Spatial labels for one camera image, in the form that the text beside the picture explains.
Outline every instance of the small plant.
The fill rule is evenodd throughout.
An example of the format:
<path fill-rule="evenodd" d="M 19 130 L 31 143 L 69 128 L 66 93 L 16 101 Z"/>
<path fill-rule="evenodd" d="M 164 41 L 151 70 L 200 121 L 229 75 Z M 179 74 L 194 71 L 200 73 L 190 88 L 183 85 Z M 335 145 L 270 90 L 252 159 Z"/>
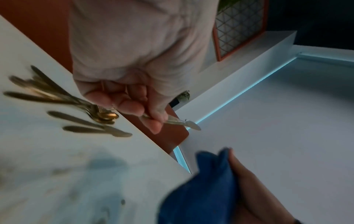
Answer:
<path fill-rule="evenodd" d="M 183 93 L 179 94 L 177 96 L 177 99 L 179 101 L 187 101 L 187 100 L 189 100 L 190 97 L 191 97 L 191 95 L 189 94 L 189 90 L 186 90 Z"/>
<path fill-rule="evenodd" d="M 241 0 L 220 0 L 219 6 L 218 6 L 218 13 L 221 12 L 222 10 L 234 5 L 238 1 L 241 1 Z"/>

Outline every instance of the blue cloth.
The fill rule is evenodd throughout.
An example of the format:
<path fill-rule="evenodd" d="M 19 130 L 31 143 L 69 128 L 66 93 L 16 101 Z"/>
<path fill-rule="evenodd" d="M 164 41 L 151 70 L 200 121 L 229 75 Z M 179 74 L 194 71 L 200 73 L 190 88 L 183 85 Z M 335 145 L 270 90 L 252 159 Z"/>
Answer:
<path fill-rule="evenodd" d="M 199 152 L 199 173 L 167 196 L 158 224 L 229 224 L 240 193 L 228 154 Z"/>

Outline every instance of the human hand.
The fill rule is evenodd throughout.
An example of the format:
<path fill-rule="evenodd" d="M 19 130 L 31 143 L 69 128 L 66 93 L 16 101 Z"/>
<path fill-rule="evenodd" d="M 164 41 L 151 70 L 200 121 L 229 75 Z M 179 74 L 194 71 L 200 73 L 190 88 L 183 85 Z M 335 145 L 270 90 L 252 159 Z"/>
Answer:
<path fill-rule="evenodd" d="M 73 0 L 70 50 L 80 93 L 153 133 L 206 53 L 218 0 Z"/>
<path fill-rule="evenodd" d="M 259 179 L 229 150 L 229 163 L 238 178 L 242 202 L 235 213 L 235 224 L 294 224 L 294 217 Z"/>

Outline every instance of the metal grid panel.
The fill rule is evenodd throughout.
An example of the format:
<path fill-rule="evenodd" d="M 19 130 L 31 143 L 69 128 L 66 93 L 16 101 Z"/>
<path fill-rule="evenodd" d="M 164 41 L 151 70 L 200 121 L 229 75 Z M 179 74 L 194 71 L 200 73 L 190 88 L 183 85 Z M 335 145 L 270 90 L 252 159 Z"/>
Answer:
<path fill-rule="evenodd" d="M 241 0 L 217 14 L 213 33 L 219 61 L 264 31 L 265 9 L 266 0 Z"/>

